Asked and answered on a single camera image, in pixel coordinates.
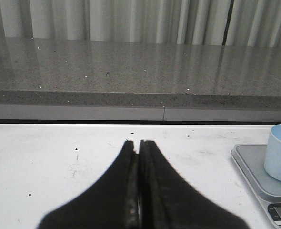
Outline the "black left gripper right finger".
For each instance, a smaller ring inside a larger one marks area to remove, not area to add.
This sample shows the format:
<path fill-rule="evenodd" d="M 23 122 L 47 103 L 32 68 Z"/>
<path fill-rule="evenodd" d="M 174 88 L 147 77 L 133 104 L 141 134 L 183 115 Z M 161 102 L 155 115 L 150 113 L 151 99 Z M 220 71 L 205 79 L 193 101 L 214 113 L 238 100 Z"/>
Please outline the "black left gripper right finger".
<path fill-rule="evenodd" d="M 154 141 L 140 143 L 140 218 L 143 229 L 246 229 L 247 223 L 190 186 Z"/>

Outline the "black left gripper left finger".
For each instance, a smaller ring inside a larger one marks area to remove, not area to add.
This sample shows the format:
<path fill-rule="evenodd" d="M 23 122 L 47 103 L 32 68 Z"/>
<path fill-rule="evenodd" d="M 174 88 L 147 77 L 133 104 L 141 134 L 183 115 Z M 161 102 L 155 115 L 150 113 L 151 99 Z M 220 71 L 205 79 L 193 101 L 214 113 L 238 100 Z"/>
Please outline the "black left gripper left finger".
<path fill-rule="evenodd" d="M 137 229 L 138 155 L 125 141 L 105 173 L 86 191 L 48 213 L 40 229 Z"/>

